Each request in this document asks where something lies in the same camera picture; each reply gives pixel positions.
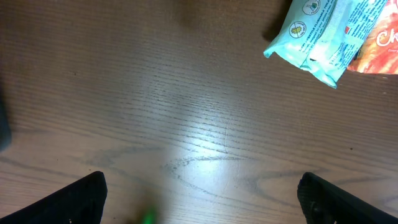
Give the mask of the mint green wipes pack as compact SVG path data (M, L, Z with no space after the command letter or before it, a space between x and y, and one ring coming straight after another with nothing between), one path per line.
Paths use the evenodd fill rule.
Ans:
M277 54L336 88L386 4L387 0L293 0L264 56Z

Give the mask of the orange tissue pack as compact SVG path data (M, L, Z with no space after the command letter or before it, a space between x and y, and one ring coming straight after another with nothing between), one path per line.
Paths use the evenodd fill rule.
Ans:
M397 74L397 0L388 0L373 31L351 61L348 70Z

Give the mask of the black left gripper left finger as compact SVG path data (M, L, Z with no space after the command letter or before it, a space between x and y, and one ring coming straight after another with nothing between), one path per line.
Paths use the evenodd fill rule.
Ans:
M108 189L95 171L47 197L1 218L1 224L100 224Z

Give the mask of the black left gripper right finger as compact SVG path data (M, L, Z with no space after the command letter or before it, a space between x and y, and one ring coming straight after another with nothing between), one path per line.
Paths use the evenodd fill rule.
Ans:
M397 224L396 217L311 172L300 179L297 198L308 224Z

